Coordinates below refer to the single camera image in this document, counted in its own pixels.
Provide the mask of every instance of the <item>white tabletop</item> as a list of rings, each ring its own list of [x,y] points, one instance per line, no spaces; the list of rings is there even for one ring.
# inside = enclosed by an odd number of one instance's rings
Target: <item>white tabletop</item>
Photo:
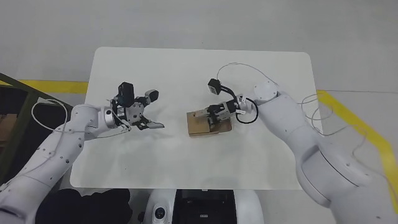
[[[315,93],[310,57],[305,53],[233,50],[99,48],[94,57],[86,103],[107,105],[121,82],[136,96],[159,90],[144,115],[164,129],[86,141],[73,165],[74,187],[171,189],[300,189],[292,152],[259,119],[215,136],[190,138],[186,112],[230,100],[209,92],[207,83],[229,62],[250,64],[301,101]],[[244,66],[222,69],[219,79],[236,94],[265,81]],[[312,113],[317,104],[306,106]]]

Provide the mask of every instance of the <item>concrete floor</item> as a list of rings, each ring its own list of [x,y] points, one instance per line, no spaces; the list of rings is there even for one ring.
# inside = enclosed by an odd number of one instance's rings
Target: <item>concrete floor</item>
[[[398,151],[397,16],[398,0],[0,0],[0,72],[88,81],[101,46],[306,52],[317,89]],[[333,223],[302,191],[259,195],[266,223]]]

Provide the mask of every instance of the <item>yellow line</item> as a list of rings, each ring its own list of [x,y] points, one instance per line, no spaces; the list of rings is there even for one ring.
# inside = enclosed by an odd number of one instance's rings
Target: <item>yellow line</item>
[[[88,88],[88,82],[66,82],[53,80],[19,81],[45,93],[86,93]],[[0,85],[7,85],[7,83],[0,81]]]
[[[329,108],[333,108],[333,112],[341,119],[346,121],[348,124],[354,125],[354,129],[362,135],[367,135],[366,138],[371,142],[379,151],[384,174],[391,183],[395,192],[398,192],[398,167],[394,157],[394,151],[392,150],[391,144],[377,133],[372,127],[367,125],[364,121],[359,119],[353,112],[347,107],[341,104],[338,100],[333,98],[329,93],[323,90],[317,90],[318,95],[321,95],[319,101],[325,104]],[[389,187],[392,206],[396,213],[398,213],[398,203],[396,201],[394,192]]]

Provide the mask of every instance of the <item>cardboard piece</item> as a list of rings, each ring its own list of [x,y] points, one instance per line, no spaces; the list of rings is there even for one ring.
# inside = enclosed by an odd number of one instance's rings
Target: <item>cardboard piece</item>
[[[202,136],[202,135],[211,135],[218,133],[225,133],[227,131],[232,130],[231,119],[220,122],[214,125],[211,129],[206,117],[195,117],[194,111],[187,113],[187,121],[188,121],[188,134],[189,136]]]

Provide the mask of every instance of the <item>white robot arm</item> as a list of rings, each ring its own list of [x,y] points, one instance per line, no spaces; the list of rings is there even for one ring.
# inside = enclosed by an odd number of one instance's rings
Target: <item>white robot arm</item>
[[[268,82],[256,85],[250,97],[262,122],[294,153],[304,191],[330,208],[337,224],[398,223],[385,179],[337,151],[309,125],[289,95]]]
[[[132,84],[124,82],[111,106],[74,107],[65,128],[61,125],[50,134],[24,168],[0,187],[0,222],[34,223],[39,205],[72,166],[85,141],[118,126],[127,126],[127,123],[139,129],[163,128],[163,124],[142,115],[145,106],[155,101],[158,95],[158,91],[150,90],[145,96],[134,98]]]

